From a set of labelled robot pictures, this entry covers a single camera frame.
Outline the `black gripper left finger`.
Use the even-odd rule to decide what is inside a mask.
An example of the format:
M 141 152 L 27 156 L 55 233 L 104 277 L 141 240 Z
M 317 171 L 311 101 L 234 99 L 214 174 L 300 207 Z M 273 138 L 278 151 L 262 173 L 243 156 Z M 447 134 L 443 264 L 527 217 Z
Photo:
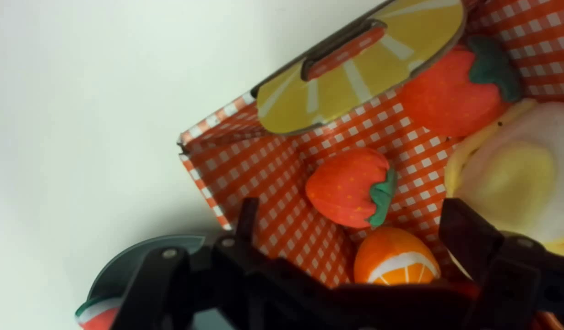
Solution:
M 152 250 L 122 295 L 111 330 L 190 330 L 199 312 L 216 310 L 234 330 L 326 330 L 324 288 L 284 259 L 252 244 L 258 200 L 245 198 L 232 235 L 188 255 Z

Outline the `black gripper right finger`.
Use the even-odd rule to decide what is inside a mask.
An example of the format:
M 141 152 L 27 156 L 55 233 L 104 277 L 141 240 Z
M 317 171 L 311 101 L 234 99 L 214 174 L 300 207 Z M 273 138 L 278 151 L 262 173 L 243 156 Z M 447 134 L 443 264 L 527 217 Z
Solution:
M 564 257 L 498 231 L 458 198 L 443 202 L 439 239 L 480 286 L 465 317 L 469 330 L 527 330 L 542 312 L 564 327 Z

